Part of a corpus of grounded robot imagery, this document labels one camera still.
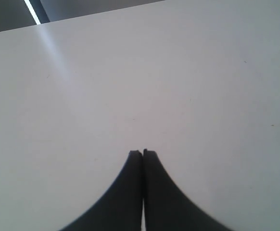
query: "white tabletop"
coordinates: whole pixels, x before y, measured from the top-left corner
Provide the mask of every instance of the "white tabletop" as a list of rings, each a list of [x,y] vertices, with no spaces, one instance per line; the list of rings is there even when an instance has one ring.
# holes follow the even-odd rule
[[[167,0],[0,33],[0,231],[54,231],[129,150],[236,231],[280,231],[280,3]]]

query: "black plastic part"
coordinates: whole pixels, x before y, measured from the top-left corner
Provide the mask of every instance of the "black plastic part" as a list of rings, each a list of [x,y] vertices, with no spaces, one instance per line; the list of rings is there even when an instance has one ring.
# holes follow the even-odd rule
[[[131,151],[108,191],[62,231],[140,231],[142,179],[142,154]]]
[[[165,171],[157,153],[144,150],[147,231],[229,231],[192,203]]]

